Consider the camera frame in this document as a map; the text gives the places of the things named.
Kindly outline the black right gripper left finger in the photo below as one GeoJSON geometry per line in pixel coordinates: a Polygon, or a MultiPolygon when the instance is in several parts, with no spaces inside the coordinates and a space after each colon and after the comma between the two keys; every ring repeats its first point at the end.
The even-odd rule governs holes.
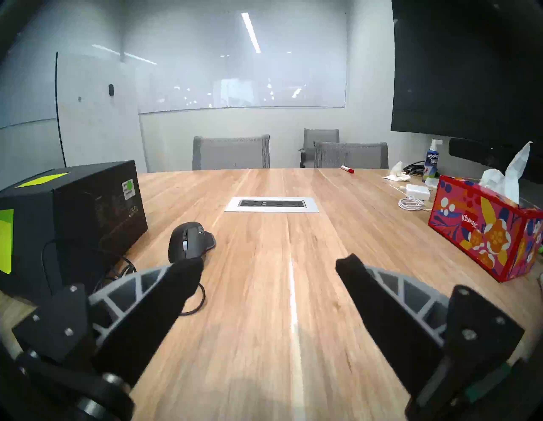
{"type": "Polygon", "coordinates": [[[114,281],[88,295],[82,283],[64,287],[13,328],[23,352],[15,375],[79,395],[127,395],[112,374],[133,387],[194,295],[201,257],[114,281]]]}

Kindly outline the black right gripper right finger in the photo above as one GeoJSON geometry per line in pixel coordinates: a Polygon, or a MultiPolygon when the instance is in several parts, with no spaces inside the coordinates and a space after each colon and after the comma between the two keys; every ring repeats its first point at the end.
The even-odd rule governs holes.
{"type": "Polygon", "coordinates": [[[355,254],[336,272],[367,332],[408,392],[408,420],[460,420],[512,371],[524,328],[466,285],[450,296],[355,254]]]}

